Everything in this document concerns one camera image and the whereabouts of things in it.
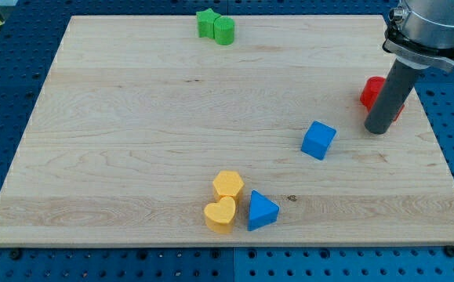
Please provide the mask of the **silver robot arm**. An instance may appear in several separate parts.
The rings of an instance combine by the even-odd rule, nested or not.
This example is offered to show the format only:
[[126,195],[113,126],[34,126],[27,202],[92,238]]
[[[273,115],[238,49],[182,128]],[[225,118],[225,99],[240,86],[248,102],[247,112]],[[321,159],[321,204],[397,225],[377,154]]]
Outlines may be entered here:
[[388,14],[383,49],[412,68],[454,69],[454,0],[400,0]]

